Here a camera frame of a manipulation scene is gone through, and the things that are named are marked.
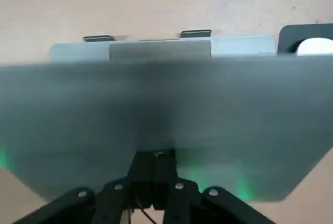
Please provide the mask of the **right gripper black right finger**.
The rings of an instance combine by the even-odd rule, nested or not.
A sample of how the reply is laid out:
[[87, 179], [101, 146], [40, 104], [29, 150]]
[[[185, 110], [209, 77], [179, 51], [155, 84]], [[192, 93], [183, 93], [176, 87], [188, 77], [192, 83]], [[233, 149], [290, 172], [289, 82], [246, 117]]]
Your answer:
[[273, 223], [219, 186], [199, 191], [197, 183], [177, 174], [173, 151], [159, 154], [153, 176], [154, 203], [163, 223]]

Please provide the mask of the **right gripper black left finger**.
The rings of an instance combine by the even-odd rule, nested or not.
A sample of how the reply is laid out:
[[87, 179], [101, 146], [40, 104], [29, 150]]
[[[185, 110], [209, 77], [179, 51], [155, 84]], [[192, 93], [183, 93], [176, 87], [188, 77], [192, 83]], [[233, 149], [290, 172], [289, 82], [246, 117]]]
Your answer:
[[73, 189], [16, 220], [16, 223], [131, 223], [136, 209], [150, 207], [150, 183], [155, 157], [135, 154], [128, 174], [106, 183], [99, 193]]

